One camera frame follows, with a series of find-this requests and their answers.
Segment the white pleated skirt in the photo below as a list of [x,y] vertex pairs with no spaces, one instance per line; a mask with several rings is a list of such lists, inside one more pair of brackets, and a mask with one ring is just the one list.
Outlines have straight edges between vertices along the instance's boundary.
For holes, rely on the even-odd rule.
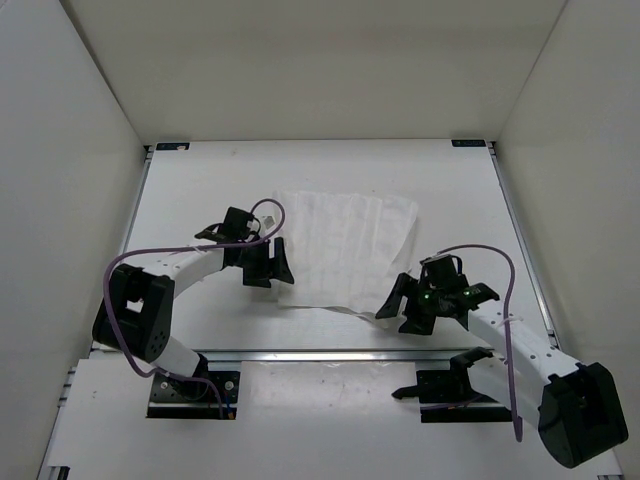
[[418,204],[410,199],[357,193],[274,193],[284,207],[281,230],[292,285],[279,289],[278,303],[322,308],[377,319],[399,274],[411,267]]

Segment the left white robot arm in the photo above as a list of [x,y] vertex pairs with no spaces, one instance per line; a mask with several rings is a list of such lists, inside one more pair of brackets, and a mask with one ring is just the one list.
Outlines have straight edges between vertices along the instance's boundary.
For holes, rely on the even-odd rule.
[[[205,358],[171,334],[174,302],[196,283],[227,268],[242,271],[245,286],[268,288],[272,281],[293,284],[284,240],[283,217],[260,217],[254,209],[231,207],[222,222],[196,233],[182,247],[126,252],[111,261],[103,277],[103,300],[96,315],[95,342],[122,352],[133,369],[140,363],[153,374],[173,380],[188,398],[208,389]],[[128,264],[145,253],[155,256],[146,266]]]

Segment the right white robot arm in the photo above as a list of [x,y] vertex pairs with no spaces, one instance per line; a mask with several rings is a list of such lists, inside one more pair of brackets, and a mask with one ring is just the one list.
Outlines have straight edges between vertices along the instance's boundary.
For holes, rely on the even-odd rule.
[[584,364],[537,335],[508,310],[484,283],[472,284],[460,257],[441,254],[421,262],[414,278],[398,275],[379,319],[398,315],[401,334],[427,336],[439,319],[452,319],[482,340],[450,358],[446,370],[422,371],[415,385],[393,392],[396,400],[417,398],[429,410],[454,410],[487,398],[507,409],[514,430],[534,427],[551,457],[566,468],[626,442],[629,431],[611,372]]

